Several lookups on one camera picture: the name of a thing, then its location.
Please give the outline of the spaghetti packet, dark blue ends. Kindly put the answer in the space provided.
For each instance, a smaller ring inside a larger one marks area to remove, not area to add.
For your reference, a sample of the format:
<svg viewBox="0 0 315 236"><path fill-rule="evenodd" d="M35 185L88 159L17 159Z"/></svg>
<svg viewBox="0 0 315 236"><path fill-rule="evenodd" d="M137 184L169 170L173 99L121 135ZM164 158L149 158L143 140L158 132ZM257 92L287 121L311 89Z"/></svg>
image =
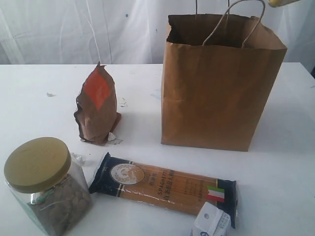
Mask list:
<svg viewBox="0 0 315 236"><path fill-rule="evenodd" d="M209 202L229 214L231 226L235 227L238 204L235 181L145 165L106 153L95 170L89 192L191 215L197 215Z"/></svg>

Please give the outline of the white backdrop curtain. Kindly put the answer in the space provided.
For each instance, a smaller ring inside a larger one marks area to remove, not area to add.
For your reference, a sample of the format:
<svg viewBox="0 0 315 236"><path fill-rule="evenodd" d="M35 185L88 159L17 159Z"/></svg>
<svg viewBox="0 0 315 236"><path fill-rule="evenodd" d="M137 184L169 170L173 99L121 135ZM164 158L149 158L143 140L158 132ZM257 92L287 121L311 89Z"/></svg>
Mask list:
<svg viewBox="0 0 315 236"><path fill-rule="evenodd" d="M162 63L168 16L224 0L3 0L1 64Z"/></svg>

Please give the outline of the square jar with gold lid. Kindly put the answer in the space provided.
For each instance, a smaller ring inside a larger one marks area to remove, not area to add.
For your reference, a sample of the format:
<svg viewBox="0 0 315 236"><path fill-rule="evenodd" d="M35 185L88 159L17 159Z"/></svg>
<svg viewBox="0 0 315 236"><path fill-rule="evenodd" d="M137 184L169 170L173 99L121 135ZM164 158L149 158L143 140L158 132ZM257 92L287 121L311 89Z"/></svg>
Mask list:
<svg viewBox="0 0 315 236"><path fill-rule="evenodd" d="M30 140L4 165L11 193L48 236L64 236L92 207L86 178L67 145L54 137Z"/></svg>

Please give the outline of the yellow grain bottle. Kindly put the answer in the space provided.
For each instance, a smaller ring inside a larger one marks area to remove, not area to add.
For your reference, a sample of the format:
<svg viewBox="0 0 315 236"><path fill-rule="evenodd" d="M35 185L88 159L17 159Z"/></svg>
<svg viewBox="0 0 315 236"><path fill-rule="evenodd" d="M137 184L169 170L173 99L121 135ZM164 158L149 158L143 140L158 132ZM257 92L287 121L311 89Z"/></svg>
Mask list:
<svg viewBox="0 0 315 236"><path fill-rule="evenodd" d="M291 4L293 2L295 2L295 0L268 0L268 4L271 7L280 7L287 4Z"/></svg>

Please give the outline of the large brown paper bag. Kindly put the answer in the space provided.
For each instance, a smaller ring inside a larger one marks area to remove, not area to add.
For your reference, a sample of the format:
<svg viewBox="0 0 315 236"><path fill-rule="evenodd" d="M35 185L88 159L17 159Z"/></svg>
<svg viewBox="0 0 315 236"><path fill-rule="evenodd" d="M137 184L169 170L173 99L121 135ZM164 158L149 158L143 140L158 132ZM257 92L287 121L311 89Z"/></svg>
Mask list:
<svg viewBox="0 0 315 236"><path fill-rule="evenodd" d="M161 142L247 151L287 48L261 17L169 15Z"/></svg>

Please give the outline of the small brown orange-label pouch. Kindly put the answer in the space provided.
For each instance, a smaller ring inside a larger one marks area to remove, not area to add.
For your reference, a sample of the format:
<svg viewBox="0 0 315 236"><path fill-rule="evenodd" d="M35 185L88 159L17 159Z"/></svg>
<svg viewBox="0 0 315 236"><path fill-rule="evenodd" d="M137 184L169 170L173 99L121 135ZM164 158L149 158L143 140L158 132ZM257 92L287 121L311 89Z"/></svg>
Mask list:
<svg viewBox="0 0 315 236"><path fill-rule="evenodd" d="M122 115L118 113L115 82L99 63L82 85L76 97L79 137L87 143L104 145Z"/></svg>

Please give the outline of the small white carton box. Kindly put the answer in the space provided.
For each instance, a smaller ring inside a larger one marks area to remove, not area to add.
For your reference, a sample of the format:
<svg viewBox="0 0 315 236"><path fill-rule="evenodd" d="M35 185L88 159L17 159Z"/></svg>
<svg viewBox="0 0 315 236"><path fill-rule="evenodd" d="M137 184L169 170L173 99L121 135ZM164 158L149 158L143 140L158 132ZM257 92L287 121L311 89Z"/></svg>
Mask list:
<svg viewBox="0 0 315 236"><path fill-rule="evenodd" d="M231 217L223 210L206 202L197 215L191 236L226 236L231 228Z"/></svg>

